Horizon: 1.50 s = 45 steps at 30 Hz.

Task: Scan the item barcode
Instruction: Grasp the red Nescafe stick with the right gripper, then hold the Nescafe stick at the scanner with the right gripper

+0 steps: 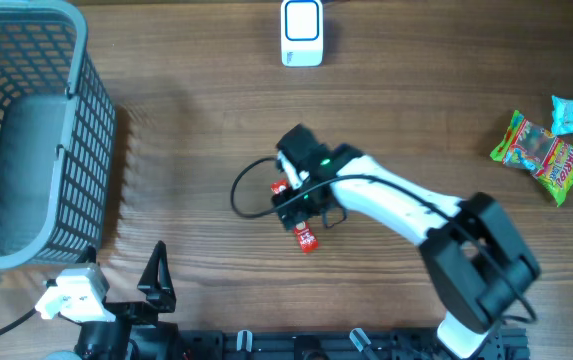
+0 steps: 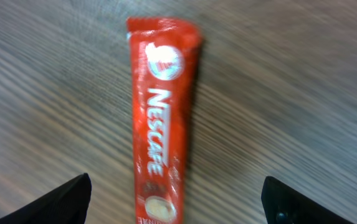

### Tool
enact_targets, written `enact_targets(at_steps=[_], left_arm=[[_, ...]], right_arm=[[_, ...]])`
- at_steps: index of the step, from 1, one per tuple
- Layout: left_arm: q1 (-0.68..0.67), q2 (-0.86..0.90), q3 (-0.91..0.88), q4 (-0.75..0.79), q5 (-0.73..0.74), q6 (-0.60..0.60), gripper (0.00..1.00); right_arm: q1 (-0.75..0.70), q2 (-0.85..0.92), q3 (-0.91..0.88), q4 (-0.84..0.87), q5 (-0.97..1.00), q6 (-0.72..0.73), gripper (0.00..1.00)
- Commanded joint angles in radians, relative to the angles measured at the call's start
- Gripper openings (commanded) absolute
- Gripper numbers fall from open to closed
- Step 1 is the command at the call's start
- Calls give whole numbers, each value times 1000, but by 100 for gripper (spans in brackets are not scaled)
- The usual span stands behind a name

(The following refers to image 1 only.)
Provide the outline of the red Nescafe coffee stick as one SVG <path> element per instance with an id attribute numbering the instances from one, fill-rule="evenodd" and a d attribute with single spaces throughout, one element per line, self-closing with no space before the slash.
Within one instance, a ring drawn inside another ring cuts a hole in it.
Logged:
<path id="1" fill-rule="evenodd" d="M 290 188 L 289 182 L 286 179 L 281 179 L 277 182 L 274 182 L 270 186 L 271 191 L 277 195 L 282 193 L 285 190 Z M 300 249 L 303 253 L 311 253 L 315 249 L 318 248 L 318 241 L 315 235 L 313 234 L 312 230 L 309 227 L 309 224 L 306 221 L 298 223 L 293 232 L 298 240 Z"/>

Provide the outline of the Haribo gummy candy bag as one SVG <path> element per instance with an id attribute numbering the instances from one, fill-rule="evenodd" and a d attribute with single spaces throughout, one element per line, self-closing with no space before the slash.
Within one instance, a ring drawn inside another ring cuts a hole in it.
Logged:
<path id="1" fill-rule="evenodd" d="M 573 145 L 515 110 L 490 158 L 527 171 L 561 206 L 573 186 Z"/>

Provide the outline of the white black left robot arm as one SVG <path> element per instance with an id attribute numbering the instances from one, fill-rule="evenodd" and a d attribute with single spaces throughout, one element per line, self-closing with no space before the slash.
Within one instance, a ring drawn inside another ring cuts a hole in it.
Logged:
<path id="1" fill-rule="evenodd" d="M 90 321 L 81 325 L 74 353 L 88 359 L 189 359 L 190 351 L 180 339 L 178 326 L 159 320 L 173 313 L 176 295 L 167 248 L 159 241 L 137 284 L 143 301 L 104 302 L 116 316 L 113 322 Z"/>

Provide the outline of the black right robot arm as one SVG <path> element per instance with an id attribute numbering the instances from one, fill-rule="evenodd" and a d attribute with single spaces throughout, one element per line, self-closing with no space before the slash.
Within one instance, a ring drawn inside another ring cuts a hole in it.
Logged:
<path id="1" fill-rule="evenodd" d="M 525 300 L 540 276 L 531 249 L 502 206 L 478 192 L 468 199 L 418 186 L 351 145 L 331 150 L 297 125 L 276 144 L 290 185 L 273 196 L 288 229 L 335 208 L 374 219 L 413 244 L 447 310 L 437 328 L 445 350 L 467 359 Z"/>

